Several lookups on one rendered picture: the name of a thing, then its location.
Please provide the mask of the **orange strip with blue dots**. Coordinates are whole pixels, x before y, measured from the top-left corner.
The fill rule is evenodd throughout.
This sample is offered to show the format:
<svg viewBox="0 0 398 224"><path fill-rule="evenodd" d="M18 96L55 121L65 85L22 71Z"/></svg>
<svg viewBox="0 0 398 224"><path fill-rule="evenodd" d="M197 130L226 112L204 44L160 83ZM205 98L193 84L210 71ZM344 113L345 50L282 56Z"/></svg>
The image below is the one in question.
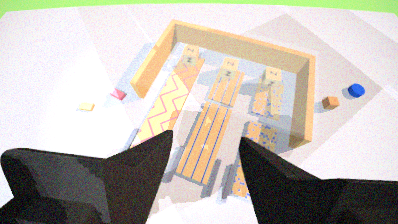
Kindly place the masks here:
<svg viewBox="0 0 398 224"><path fill-rule="evenodd" d="M264 146L272 152L275 152L277 134L278 130L274 130L249 121L246 137L250 138L260 146ZM251 200L241 169L241 159L239 161L238 169L235 173L231 193Z"/></svg>

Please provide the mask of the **small orange cube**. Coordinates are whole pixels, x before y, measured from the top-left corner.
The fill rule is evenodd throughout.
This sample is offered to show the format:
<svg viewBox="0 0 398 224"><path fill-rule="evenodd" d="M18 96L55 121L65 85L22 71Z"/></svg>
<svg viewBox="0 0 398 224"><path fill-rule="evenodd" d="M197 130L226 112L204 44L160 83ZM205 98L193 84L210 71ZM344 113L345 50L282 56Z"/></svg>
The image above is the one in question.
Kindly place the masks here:
<svg viewBox="0 0 398 224"><path fill-rule="evenodd" d="M324 109L331 109L333 110L334 108L339 106L339 101L337 97L326 97L324 100L321 100Z"/></svg>

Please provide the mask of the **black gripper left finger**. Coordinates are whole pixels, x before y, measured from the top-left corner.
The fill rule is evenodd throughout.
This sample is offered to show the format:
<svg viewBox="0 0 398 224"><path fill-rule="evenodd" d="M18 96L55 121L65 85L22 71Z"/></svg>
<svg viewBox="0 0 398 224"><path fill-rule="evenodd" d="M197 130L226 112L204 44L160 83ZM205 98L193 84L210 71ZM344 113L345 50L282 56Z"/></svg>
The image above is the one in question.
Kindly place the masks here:
<svg viewBox="0 0 398 224"><path fill-rule="evenodd" d="M164 177L173 130L108 158L11 148L0 156L17 193L78 201L96 207L99 224L145 224Z"/></svg>

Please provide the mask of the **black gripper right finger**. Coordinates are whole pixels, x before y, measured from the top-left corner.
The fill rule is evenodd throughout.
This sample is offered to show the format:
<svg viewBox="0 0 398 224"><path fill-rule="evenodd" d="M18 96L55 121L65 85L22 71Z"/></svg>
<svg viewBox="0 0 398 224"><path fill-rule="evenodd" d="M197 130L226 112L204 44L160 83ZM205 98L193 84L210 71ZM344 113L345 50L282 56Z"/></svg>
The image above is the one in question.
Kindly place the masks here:
<svg viewBox="0 0 398 224"><path fill-rule="evenodd" d="M336 224L348 208L398 208L398 181L320 179L248 137L239 153L257 224Z"/></svg>

